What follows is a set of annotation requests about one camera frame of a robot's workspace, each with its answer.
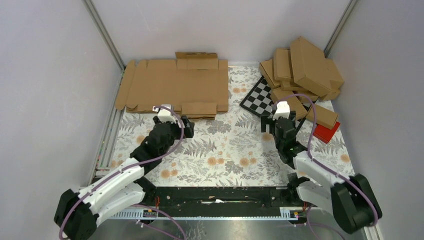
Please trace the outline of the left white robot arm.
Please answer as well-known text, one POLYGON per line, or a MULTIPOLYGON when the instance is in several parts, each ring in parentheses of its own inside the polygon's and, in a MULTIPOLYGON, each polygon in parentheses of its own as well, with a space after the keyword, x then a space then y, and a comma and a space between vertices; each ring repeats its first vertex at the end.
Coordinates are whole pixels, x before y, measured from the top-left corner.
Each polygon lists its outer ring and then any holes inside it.
POLYGON ((114 214, 155 200, 156 186, 145 174, 195 135, 195 123, 178 116, 171 105, 154 106, 154 127, 129 157, 95 183, 60 196, 54 215, 61 240, 87 240, 98 226, 114 214))

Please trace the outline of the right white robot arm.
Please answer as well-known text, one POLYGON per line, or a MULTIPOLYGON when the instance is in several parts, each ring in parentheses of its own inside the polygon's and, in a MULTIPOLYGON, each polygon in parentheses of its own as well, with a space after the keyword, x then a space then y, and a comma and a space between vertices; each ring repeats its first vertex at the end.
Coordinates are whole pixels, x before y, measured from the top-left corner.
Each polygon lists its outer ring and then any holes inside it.
POLYGON ((287 185, 287 201, 293 206, 313 204, 331 214, 338 226, 353 234, 376 225, 383 212, 368 179, 346 176, 313 158, 309 147, 297 141, 296 112, 281 101, 260 117, 261 132, 269 132, 281 161, 307 174, 287 185))

